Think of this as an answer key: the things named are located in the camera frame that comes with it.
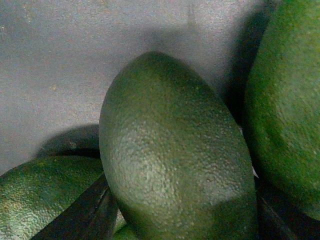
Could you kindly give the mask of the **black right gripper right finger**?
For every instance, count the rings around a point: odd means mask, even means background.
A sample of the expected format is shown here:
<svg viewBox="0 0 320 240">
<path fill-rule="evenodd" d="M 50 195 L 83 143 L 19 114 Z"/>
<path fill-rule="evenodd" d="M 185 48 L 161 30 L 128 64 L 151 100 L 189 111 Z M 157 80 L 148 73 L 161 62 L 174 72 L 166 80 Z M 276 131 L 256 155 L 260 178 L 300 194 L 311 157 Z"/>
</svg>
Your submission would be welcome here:
<svg viewBox="0 0 320 240">
<path fill-rule="evenodd" d="M 256 178 L 258 224 L 261 240 L 318 240 L 320 222 L 292 205 L 282 191 Z"/>
</svg>

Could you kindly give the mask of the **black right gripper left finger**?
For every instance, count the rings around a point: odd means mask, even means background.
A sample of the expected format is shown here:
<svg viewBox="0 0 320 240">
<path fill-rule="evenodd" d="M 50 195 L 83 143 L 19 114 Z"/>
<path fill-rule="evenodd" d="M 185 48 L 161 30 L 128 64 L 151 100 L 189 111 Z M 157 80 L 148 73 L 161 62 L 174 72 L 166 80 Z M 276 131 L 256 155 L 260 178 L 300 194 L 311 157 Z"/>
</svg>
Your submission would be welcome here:
<svg viewBox="0 0 320 240">
<path fill-rule="evenodd" d="M 111 240 L 118 206 L 102 174 L 33 240 Z"/>
</svg>

